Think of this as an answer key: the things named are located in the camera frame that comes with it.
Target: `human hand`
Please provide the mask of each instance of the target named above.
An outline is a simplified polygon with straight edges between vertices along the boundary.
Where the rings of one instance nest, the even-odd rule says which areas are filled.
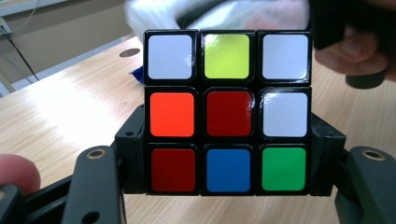
[[[16,185],[24,195],[40,189],[40,173],[35,164],[24,157],[0,154],[0,186]]]
[[[369,4],[394,11],[392,22],[396,30],[396,1],[366,0]],[[392,34],[393,46],[396,46],[396,33]],[[396,81],[396,49],[386,55],[378,51],[377,37],[372,33],[347,27],[344,39],[326,49],[317,50],[315,58],[318,62],[332,70],[351,76],[375,74],[388,68],[386,79]]]

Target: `white cloth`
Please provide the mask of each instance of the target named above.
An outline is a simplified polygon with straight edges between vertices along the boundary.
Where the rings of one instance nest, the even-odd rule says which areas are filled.
[[[180,29],[177,18],[211,0],[130,0],[126,19],[140,41],[148,29]],[[189,25],[190,29],[302,30],[309,23],[308,0],[224,2]]]

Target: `light wood desk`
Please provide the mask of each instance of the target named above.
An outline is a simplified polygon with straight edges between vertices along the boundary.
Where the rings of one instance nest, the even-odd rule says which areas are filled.
[[[0,99],[0,152],[37,165],[42,187],[73,173],[78,154],[110,145],[143,103],[129,72],[142,64],[136,38]],[[396,157],[396,83],[349,88],[344,77],[313,63],[312,111],[346,134],[346,148],[376,147]],[[338,223],[333,198],[164,197],[126,195],[128,223]]]

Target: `blue object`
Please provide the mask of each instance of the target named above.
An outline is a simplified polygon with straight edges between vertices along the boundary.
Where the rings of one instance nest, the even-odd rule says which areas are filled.
[[[137,81],[139,81],[143,85],[145,84],[145,80],[143,78],[143,66],[135,69],[130,74],[133,75],[136,78]]]
[[[250,152],[246,149],[210,149],[206,154],[206,186],[210,192],[248,192]]]

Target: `cube face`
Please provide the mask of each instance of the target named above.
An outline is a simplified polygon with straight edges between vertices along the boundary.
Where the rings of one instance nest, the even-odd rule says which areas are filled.
[[[211,89],[206,95],[206,133],[246,137],[252,133],[254,98],[246,89]]]
[[[307,31],[148,31],[148,194],[306,194],[310,46]]]
[[[189,148],[155,148],[151,152],[151,187],[155,192],[194,192],[195,152]]]
[[[250,190],[250,152],[243,148],[209,149],[206,154],[206,188],[211,193]]]
[[[266,147],[262,152],[262,189],[303,190],[306,161],[302,147]]]

